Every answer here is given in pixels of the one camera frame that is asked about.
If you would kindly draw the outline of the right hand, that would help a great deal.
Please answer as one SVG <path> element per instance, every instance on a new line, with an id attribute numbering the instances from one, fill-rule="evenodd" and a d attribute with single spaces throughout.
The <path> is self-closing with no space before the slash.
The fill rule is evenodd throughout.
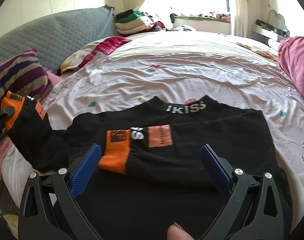
<path id="1" fill-rule="evenodd" d="M 194 240 L 194 238 L 181 225 L 173 221 L 167 231 L 167 240 Z"/>

